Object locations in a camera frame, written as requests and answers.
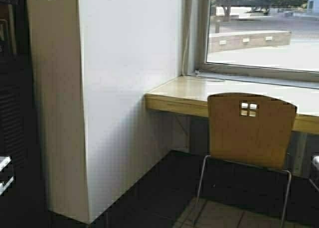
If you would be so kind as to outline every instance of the pavement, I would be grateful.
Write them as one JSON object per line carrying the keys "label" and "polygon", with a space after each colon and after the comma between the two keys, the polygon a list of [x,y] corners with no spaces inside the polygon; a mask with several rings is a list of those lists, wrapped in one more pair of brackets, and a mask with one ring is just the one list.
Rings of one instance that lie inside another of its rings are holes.
{"label": "pavement", "polygon": [[[210,27],[214,33],[215,25]],[[250,21],[222,22],[220,32],[288,30],[290,45],[268,46],[209,53],[208,62],[263,66],[319,72],[319,21],[293,17],[266,16]]]}

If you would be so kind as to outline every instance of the black cabinet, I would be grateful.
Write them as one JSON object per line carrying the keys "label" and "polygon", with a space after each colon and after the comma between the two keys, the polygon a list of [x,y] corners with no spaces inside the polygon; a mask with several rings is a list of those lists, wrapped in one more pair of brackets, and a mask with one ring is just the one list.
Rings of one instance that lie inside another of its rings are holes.
{"label": "black cabinet", "polygon": [[14,182],[0,196],[0,227],[47,228],[27,13],[25,0],[18,1],[11,9],[15,54],[0,60],[0,155],[11,156],[14,168]]}

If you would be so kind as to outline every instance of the chair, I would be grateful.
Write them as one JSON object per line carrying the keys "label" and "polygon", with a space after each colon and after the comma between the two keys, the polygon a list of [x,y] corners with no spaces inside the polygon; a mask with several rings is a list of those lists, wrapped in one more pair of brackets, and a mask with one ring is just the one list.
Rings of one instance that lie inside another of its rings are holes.
{"label": "chair", "polygon": [[262,95],[222,93],[209,96],[210,155],[204,158],[195,210],[209,157],[253,165],[288,175],[282,228],[292,179],[291,172],[283,170],[283,166],[296,111],[297,107],[290,103]]}

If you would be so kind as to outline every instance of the square cutout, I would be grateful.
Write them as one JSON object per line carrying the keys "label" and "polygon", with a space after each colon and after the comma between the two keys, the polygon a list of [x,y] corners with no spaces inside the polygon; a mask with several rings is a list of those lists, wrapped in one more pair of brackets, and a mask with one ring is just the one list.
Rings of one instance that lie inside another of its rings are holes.
{"label": "square cutout", "polygon": [[240,115],[242,115],[242,116],[247,116],[247,115],[248,115],[248,111],[247,111],[247,110],[242,110],[242,111],[240,112]]}
{"label": "square cutout", "polygon": [[249,108],[250,108],[251,110],[256,110],[256,109],[257,109],[257,104],[250,104],[250,105],[249,105]]}
{"label": "square cutout", "polygon": [[241,108],[242,109],[247,109],[248,108],[248,103],[241,103]]}
{"label": "square cutout", "polygon": [[250,117],[256,117],[256,116],[257,116],[257,113],[254,112],[254,111],[249,111],[249,116],[250,116]]}

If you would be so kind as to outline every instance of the metal chair leg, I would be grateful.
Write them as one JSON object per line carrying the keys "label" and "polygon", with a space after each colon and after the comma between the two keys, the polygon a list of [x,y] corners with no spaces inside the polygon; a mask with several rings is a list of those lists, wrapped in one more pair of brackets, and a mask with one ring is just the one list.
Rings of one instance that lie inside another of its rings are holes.
{"label": "metal chair leg", "polygon": [[[202,184],[203,177],[204,177],[205,165],[206,165],[206,161],[209,157],[210,157],[210,155],[205,156],[204,161],[203,161],[203,166],[202,166],[201,174],[200,174],[200,180],[199,180],[199,185],[198,185],[198,190],[197,190],[197,197],[196,197],[194,212],[196,212],[196,208],[197,208],[197,204],[198,204],[199,196],[200,196],[201,184]],[[195,226],[196,220],[197,220],[197,217],[194,217],[193,226]]]}
{"label": "metal chair leg", "polygon": [[290,171],[283,170],[283,172],[286,172],[288,174],[288,183],[287,183],[286,194],[285,194],[284,209],[283,209],[283,213],[282,213],[282,216],[281,216],[280,228],[283,228],[284,225],[285,225],[287,201],[288,201],[288,196],[289,196],[290,184],[291,184],[291,180],[292,180],[292,174],[291,174]]}

